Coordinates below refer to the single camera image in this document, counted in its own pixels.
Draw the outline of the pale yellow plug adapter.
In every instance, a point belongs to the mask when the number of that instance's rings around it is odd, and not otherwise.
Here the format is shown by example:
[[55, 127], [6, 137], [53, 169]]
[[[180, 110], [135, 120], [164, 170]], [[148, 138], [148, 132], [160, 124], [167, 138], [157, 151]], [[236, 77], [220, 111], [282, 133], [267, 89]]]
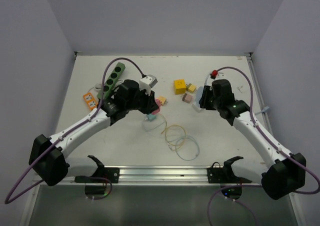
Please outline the pale yellow plug adapter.
[[197, 87], [196, 85], [189, 83], [186, 85], [186, 91], [193, 94], [194, 92], [197, 91]]

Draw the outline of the pink rounded plug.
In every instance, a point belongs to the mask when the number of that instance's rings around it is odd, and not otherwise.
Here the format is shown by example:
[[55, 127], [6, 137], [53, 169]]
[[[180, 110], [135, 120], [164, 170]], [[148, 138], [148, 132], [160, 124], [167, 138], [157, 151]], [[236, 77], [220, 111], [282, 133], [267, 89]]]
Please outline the pink rounded plug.
[[153, 112], [154, 115], [156, 115], [156, 114], [158, 114], [158, 113], [160, 112], [161, 106], [162, 106], [161, 101], [160, 101], [159, 99], [156, 99], [155, 102], [156, 102], [156, 105], [158, 106], [158, 109], [156, 109], [156, 110]]

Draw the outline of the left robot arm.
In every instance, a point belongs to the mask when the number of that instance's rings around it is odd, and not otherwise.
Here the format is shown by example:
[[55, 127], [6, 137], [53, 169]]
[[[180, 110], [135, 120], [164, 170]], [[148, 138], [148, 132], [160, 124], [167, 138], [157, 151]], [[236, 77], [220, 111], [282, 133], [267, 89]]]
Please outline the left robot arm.
[[152, 75], [138, 82], [126, 79], [115, 92], [102, 100], [83, 119], [69, 128], [50, 137], [39, 135], [33, 142], [29, 165], [48, 186], [55, 186], [64, 178], [89, 178], [99, 182], [106, 176], [105, 166], [95, 156], [68, 160], [68, 156], [83, 142], [117, 121], [130, 111], [142, 114], [155, 114], [160, 106], [156, 103], [152, 88], [157, 79]]

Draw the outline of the small blue charger plug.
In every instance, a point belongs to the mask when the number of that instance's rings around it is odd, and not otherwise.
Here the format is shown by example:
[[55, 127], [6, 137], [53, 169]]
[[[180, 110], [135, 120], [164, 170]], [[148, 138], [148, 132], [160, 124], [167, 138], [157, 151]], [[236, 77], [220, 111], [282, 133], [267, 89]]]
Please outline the small blue charger plug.
[[146, 122], [152, 122], [152, 121], [154, 121], [155, 119], [157, 118], [157, 115], [156, 114], [147, 114], [146, 116], [145, 116], [145, 121]]

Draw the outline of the green power strip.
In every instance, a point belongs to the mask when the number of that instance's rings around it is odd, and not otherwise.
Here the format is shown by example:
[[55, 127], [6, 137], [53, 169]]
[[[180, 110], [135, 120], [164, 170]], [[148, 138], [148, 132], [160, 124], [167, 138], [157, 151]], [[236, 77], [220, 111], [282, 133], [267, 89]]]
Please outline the green power strip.
[[120, 80], [125, 69], [126, 69], [126, 66], [123, 63], [118, 62], [116, 64], [115, 68], [113, 69], [109, 77], [104, 82], [104, 86], [101, 87], [99, 93], [97, 94], [97, 98], [99, 100], [101, 100], [102, 98], [106, 99], [112, 93], [113, 89], [117, 85], [121, 84], [121, 82], [118, 82], [118, 81]]

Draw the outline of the small yellow charger plug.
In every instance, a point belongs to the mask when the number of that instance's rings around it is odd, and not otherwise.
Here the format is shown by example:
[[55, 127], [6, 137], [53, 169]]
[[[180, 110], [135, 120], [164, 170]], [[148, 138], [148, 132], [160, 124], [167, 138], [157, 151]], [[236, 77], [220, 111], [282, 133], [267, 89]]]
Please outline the small yellow charger plug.
[[164, 96], [159, 96], [159, 97], [157, 98], [157, 100], [160, 102], [161, 106], [165, 106], [165, 105], [168, 104], [168, 100], [167, 100], [167, 98], [164, 97]]

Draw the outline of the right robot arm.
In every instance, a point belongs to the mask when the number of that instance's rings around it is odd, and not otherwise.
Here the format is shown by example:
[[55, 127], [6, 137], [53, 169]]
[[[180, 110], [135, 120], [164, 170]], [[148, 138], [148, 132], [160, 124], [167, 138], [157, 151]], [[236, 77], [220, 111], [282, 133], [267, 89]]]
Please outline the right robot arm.
[[261, 184], [273, 200], [305, 185], [306, 172], [302, 168], [307, 163], [305, 157], [281, 146], [264, 127], [257, 128], [259, 122], [251, 117], [250, 106], [235, 98], [228, 80], [218, 79], [204, 86], [199, 105], [205, 110], [218, 111], [221, 118], [249, 141], [265, 163], [254, 165], [245, 162], [242, 156], [234, 156], [224, 161], [221, 169], [207, 171], [219, 178], [220, 183]]

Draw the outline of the orange power strip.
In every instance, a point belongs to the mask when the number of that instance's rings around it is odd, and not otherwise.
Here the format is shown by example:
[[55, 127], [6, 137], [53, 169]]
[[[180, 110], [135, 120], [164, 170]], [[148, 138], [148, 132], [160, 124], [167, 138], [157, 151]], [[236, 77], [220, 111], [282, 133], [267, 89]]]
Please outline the orange power strip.
[[91, 92], [87, 92], [82, 97], [91, 111], [98, 106], [97, 100]]

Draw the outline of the yellow cube socket adapter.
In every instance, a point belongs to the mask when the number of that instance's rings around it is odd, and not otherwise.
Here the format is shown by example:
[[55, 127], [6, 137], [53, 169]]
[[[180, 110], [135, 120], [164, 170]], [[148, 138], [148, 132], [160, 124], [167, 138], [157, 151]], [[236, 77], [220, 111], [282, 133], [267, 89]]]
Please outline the yellow cube socket adapter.
[[187, 87], [184, 79], [176, 79], [173, 81], [173, 89], [175, 95], [185, 94]]

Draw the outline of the pink plug adapter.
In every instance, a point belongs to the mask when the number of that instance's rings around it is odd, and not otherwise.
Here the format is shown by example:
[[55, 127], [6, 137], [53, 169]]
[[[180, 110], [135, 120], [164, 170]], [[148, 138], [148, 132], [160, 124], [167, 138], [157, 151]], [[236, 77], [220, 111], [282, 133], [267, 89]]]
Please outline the pink plug adapter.
[[192, 102], [192, 100], [193, 100], [193, 96], [191, 94], [185, 93], [182, 96], [182, 101], [185, 102], [185, 103], [190, 104]]

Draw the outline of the white plug adapter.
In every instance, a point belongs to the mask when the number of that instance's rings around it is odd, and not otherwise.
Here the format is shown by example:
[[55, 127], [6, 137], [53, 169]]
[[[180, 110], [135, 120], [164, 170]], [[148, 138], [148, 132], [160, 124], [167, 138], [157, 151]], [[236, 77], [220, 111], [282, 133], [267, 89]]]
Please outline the white plug adapter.
[[196, 111], [196, 112], [198, 112], [198, 113], [200, 113], [200, 112], [202, 112], [204, 109], [203, 108], [200, 108], [197, 104], [195, 104], [195, 103], [193, 103], [192, 104], [192, 108]]

